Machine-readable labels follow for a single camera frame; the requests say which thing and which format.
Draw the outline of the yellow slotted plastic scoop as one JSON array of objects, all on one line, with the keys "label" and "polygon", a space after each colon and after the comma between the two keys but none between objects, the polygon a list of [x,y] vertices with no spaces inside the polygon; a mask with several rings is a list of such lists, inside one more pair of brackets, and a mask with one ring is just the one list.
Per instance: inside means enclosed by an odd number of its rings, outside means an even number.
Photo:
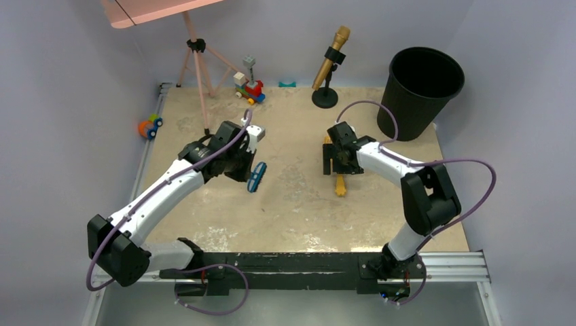
[{"label": "yellow slotted plastic scoop", "polygon": [[[327,158],[328,145],[331,145],[331,139],[329,136],[325,136],[323,139],[323,171],[327,170],[327,162],[330,163],[330,168],[333,167],[331,159]],[[346,184],[344,180],[344,175],[336,173],[335,182],[335,193],[338,197],[344,197],[347,193]]]}]

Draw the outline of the blue hand brush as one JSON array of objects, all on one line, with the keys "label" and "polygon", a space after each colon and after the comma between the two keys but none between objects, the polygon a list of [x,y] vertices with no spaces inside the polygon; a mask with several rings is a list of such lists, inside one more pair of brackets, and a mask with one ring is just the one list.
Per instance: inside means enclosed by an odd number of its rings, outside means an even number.
[{"label": "blue hand brush", "polygon": [[249,193],[255,193],[262,182],[262,178],[267,170],[267,164],[265,162],[259,162],[256,164],[255,168],[251,171],[251,174],[247,180],[247,191]]}]

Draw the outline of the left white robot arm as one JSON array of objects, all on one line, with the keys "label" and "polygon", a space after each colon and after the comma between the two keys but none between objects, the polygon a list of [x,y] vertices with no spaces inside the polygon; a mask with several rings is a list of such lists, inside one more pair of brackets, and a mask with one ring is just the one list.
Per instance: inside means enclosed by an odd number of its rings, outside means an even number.
[{"label": "left white robot arm", "polygon": [[151,186],[124,208],[108,217],[95,215],[87,224],[88,256],[86,277],[98,266],[123,287],[137,282],[147,272],[178,270],[193,278],[202,271],[200,249],[180,238],[173,242],[147,244],[151,231],[185,197],[219,175],[241,183],[251,176],[258,143],[265,137],[261,126],[242,121],[220,124],[215,134],[188,143]]}]

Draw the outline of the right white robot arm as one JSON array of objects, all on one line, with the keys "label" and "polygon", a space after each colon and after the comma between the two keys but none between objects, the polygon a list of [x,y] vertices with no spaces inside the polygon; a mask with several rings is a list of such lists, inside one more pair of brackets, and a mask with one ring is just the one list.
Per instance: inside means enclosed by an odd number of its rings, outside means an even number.
[{"label": "right white robot arm", "polygon": [[384,245],[378,263],[371,266],[383,275],[400,275],[426,237],[461,213],[446,167],[410,160],[386,149],[372,137],[358,137],[346,122],[333,125],[327,135],[338,164],[353,173],[371,171],[400,188],[405,223]]}]

